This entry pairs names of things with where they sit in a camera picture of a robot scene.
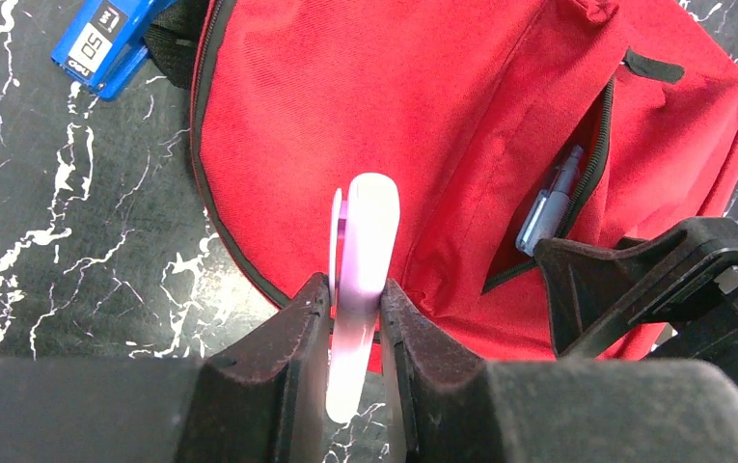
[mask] blue pen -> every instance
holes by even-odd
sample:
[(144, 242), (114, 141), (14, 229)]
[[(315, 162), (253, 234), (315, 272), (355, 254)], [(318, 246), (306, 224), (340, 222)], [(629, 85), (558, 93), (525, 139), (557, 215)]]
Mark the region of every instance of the blue pen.
[(532, 257), (536, 243), (556, 233), (570, 203), (570, 188), (579, 174), (579, 160), (584, 152), (578, 145), (573, 147), (570, 156), (557, 168), (556, 178), (550, 188), (539, 192), (528, 219), (516, 237), (516, 249)]

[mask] marble table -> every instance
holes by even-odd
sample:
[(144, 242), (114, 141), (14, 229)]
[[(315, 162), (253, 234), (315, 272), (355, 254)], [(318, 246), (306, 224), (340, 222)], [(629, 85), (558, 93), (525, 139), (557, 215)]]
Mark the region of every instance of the marble table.
[[(188, 95), (145, 65), (115, 102), (49, 53), (80, 2), (0, 1), (0, 356), (207, 356), (274, 313), (208, 222)], [(738, 63), (738, 0), (681, 0)], [(738, 220), (738, 188), (727, 215)], [(380, 461), (378, 376), (326, 462)]]

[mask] marble countertop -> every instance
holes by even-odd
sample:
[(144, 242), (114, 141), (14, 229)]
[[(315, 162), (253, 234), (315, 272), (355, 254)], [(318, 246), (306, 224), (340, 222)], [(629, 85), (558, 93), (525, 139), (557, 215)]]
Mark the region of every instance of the marble countertop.
[[(738, 64), (738, 0), (681, 4)], [(214, 354), (274, 308), (207, 220), (187, 92), (147, 63), (99, 101), (51, 63), (79, 5), (0, 1), (0, 356)], [(372, 376), (324, 461), (382, 460), (387, 414)]]

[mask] bag strap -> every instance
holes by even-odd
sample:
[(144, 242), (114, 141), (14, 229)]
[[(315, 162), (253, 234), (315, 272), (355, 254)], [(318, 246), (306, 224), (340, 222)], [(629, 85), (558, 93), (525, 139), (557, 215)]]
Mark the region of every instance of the bag strap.
[(209, 0), (181, 0), (159, 14), (144, 35), (150, 57), (180, 89), (192, 86)]

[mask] zipper pocket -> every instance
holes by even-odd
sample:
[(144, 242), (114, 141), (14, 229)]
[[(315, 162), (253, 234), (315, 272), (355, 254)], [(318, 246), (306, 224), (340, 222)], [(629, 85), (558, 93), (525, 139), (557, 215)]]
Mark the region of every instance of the zipper pocket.
[[(602, 176), (604, 176), (604, 170), (607, 166), (607, 156), (610, 152), (610, 125), (613, 117), (614, 90), (615, 78), (613, 77), (607, 83), (604, 92), (602, 92), (601, 118), (599, 119), (598, 135), (596, 137), (595, 147), (593, 147), (593, 153), (585, 167), (585, 171), (576, 183), (576, 188), (570, 195), (570, 203), (567, 205), (564, 215), (561, 216), (559, 228), (554, 233), (554, 237), (556, 238), (564, 238), (570, 233), (570, 230), (576, 223), (576, 219), (579, 217), (579, 213), (590, 199), (590, 196), (592, 196)], [(492, 276), (482, 287), (482, 294), (522, 275), (534, 267), (536, 267), (536, 260), (530, 258)]]

